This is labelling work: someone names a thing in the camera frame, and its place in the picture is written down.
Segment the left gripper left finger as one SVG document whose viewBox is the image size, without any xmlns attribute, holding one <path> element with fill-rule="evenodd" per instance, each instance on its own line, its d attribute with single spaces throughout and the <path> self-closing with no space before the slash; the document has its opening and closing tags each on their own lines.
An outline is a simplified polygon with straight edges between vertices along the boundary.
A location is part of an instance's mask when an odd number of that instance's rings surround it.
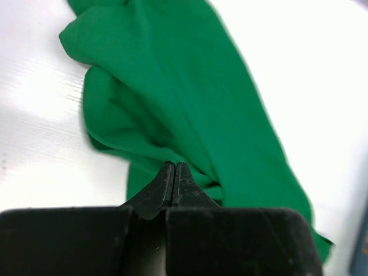
<svg viewBox="0 0 368 276">
<path fill-rule="evenodd" d="M 156 177 L 121 207 L 130 207 L 142 219 L 153 220 L 163 207 L 170 206 L 175 165 L 165 162 Z"/>
</svg>

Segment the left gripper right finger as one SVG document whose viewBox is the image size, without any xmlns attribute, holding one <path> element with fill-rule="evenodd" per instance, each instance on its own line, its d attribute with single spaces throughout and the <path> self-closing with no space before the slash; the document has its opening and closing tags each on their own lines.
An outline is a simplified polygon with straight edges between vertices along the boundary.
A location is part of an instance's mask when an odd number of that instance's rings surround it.
<svg viewBox="0 0 368 276">
<path fill-rule="evenodd" d="M 180 162 L 175 169 L 171 206 L 190 208 L 219 208 L 195 182 L 189 165 Z"/>
</svg>

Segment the green t shirt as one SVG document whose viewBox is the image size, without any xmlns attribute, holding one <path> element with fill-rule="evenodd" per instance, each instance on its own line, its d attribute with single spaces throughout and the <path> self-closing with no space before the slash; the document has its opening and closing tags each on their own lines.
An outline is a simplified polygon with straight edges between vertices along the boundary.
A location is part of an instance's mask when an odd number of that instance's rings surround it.
<svg viewBox="0 0 368 276">
<path fill-rule="evenodd" d="M 232 40 L 206 1 L 70 1 L 66 54 L 89 66 L 82 114 L 91 145 L 130 163 L 127 197 L 162 164 L 185 162 L 222 207 L 309 200 Z"/>
</svg>

